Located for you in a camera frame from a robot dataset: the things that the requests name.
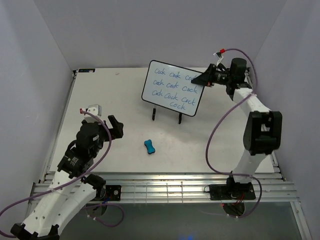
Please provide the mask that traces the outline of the blue bone-shaped eraser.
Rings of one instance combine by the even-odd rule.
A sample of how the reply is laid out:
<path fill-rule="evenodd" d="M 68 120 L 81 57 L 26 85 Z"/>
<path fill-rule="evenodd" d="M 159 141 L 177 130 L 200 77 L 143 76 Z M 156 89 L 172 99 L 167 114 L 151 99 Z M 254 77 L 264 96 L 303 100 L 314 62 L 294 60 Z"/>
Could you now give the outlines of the blue bone-shaped eraser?
<path fill-rule="evenodd" d="M 146 147 L 147 153 L 149 155 L 154 154 L 156 152 L 156 149 L 153 146 L 153 142 L 151 139 L 144 141 L 144 146 Z"/>

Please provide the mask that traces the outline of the small black-framed whiteboard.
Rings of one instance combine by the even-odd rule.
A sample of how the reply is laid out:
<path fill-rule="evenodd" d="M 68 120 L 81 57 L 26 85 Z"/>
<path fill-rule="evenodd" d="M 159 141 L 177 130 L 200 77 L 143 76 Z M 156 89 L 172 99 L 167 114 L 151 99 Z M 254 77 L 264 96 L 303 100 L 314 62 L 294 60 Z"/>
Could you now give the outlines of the small black-framed whiteboard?
<path fill-rule="evenodd" d="M 201 74 L 197 70 L 152 60 L 148 66 L 141 99 L 194 117 L 200 105 L 204 87 L 193 84 L 192 80 Z"/>

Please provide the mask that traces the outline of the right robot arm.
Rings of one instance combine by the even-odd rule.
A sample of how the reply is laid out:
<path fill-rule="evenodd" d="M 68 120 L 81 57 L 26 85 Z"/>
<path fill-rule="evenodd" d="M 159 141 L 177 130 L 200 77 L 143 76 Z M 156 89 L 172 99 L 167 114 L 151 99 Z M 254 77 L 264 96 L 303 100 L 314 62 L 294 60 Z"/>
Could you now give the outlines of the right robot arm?
<path fill-rule="evenodd" d="M 244 152 L 236 168 L 228 173 L 225 184 L 211 184 L 207 193 L 211 200 L 254 200 L 253 175 L 261 162 L 281 144 L 283 116 L 266 107 L 246 82 L 247 61 L 233 58 L 230 68 L 221 63 L 210 64 L 205 72 L 191 80 L 192 84 L 226 87 L 230 99 L 247 117 L 244 134 Z"/>

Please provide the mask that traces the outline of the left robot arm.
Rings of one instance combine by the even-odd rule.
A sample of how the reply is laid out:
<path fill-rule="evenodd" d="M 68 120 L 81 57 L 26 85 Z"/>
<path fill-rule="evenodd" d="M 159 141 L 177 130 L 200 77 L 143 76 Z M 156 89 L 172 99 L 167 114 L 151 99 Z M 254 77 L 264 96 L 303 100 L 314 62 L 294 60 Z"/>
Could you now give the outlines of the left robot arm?
<path fill-rule="evenodd" d="M 106 195 L 106 181 L 89 173 L 96 166 L 94 159 L 104 143 L 121 139 L 123 123 L 114 115 L 108 116 L 112 127 L 89 112 L 57 166 L 47 193 L 43 195 L 33 212 L 21 223 L 12 226 L 10 232 L 19 240 L 58 240 L 72 218 L 91 200 Z"/>

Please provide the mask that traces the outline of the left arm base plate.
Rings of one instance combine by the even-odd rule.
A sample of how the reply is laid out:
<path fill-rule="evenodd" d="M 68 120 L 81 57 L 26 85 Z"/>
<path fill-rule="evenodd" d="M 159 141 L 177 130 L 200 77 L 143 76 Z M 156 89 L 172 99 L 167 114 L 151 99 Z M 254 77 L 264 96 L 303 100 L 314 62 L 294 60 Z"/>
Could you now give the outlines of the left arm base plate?
<path fill-rule="evenodd" d="M 109 202 L 120 201 L 122 193 L 121 185 L 105 185 L 99 190 L 94 198 L 95 201 Z"/>

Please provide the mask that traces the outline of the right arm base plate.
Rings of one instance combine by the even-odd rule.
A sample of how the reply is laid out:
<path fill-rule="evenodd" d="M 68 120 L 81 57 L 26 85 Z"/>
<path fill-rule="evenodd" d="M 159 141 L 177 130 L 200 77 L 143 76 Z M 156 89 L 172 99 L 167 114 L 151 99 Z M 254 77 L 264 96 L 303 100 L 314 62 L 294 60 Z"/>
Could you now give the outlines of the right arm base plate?
<path fill-rule="evenodd" d="M 227 184 L 210 184 L 204 187 L 204 193 L 215 200 L 255 200 L 256 195 L 251 183 L 228 186 Z"/>

